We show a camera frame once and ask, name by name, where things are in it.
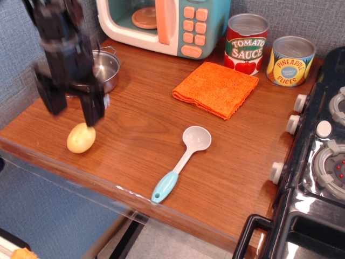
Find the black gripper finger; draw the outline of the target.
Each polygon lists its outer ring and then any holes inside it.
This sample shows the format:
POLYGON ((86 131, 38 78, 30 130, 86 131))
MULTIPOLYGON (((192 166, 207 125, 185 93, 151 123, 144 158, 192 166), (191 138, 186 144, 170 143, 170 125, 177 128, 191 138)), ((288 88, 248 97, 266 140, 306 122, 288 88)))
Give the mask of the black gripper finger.
POLYGON ((55 84, 51 78, 38 77, 36 85, 43 103, 51 114, 58 115, 67 107, 64 89, 55 84))
POLYGON ((82 94, 79 98, 88 127, 92 127, 105 116, 104 91, 82 94))

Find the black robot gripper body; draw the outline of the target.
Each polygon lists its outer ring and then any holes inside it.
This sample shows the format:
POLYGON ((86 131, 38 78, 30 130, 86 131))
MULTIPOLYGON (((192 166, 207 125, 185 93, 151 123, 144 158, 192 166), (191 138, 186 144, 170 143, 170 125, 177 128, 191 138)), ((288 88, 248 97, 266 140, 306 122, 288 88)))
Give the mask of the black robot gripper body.
MULTIPOLYGON (((40 40, 46 62, 35 64, 36 77, 51 78, 65 93, 74 84, 90 83, 90 93, 104 91, 103 85, 93 74, 93 53, 89 39, 77 35, 70 40, 40 40)), ((105 108, 109 95, 104 97, 105 108)))

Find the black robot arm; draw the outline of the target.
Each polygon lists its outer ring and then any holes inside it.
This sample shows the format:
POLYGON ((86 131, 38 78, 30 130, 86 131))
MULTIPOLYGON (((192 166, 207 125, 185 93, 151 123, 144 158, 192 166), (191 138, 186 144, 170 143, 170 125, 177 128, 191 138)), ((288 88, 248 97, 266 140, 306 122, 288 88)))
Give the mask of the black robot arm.
POLYGON ((78 1, 24 1, 36 26, 46 61, 34 65, 36 87, 48 111, 67 107, 66 95, 79 97, 86 125, 105 115, 104 84, 94 74, 90 38, 82 30, 84 14, 78 1))

